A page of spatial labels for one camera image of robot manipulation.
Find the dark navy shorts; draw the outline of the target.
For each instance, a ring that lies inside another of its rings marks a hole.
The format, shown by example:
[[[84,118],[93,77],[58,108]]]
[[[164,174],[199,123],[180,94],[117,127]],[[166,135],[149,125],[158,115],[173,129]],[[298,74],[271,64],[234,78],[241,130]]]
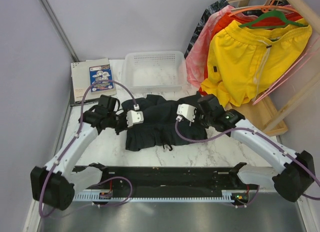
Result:
[[[189,104],[198,108],[200,93],[180,98],[177,101],[166,100],[160,95],[148,94],[145,98],[137,98],[136,102],[143,112],[144,121],[127,130],[125,149],[140,151],[154,146],[173,146],[190,144],[178,136],[175,130],[177,109],[180,104]]]

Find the pink wire hanger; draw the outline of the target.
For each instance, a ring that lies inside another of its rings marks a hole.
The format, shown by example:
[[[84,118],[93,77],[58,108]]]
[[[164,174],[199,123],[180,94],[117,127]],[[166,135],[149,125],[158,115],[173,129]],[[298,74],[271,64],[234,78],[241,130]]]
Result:
[[[315,46],[319,43],[320,41],[318,36],[316,40],[307,48],[304,54],[252,104],[256,105],[258,102],[262,101],[265,97],[267,97],[269,94],[271,94],[281,85],[283,85],[295,73],[297,73],[300,69],[302,69],[306,65],[306,63],[309,62],[320,51],[320,47],[315,49]]]

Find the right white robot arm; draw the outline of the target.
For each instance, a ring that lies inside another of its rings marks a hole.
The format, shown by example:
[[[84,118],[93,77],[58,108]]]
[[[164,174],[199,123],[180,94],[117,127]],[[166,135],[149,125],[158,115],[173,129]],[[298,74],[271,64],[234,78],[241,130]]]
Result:
[[[278,142],[255,127],[234,109],[225,110],[214,95],[197,101],[198,106],[188,106],[187,117],[205,128],[213,127],[221,133],[248,146],[269,163],[269,167],[243,165],[229,176],[235,189],[245,184],[273,188],[284,199],[295,202],[306,194],[313,183],[319,183],[314,160],[310,153],[300,153]]]

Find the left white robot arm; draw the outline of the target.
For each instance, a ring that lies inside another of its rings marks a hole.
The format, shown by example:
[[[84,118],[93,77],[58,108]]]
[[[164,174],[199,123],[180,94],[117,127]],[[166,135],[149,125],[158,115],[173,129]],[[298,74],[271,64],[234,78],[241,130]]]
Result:
[[[98,103],[80,115],[77,130],[59,152],[42,168],[34,167],[30,173],[32,197],[39,205],[48,205],[64,211],[74,196],[90,186],[106,188],[110,183],[103,165],[92,164],[81,171],[74,167],[91,142],[106,128],[116,128],[124,123],[126,116],[117,114],[115,107],[120,101],[101,96]]]

